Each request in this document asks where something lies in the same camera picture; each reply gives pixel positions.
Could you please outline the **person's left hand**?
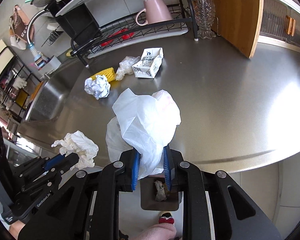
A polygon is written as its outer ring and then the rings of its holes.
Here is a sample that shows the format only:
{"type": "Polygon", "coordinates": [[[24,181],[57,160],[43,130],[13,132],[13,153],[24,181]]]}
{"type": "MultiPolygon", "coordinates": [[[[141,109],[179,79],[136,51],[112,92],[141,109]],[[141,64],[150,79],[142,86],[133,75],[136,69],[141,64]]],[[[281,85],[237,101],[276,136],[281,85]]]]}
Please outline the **person's left hand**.
{"type": "Polygon", "coordinates": [[[18,239],[19,233],[24,226],[25,224],[18,220],[9,226],[8,231],[15,239],[18,239]]]}

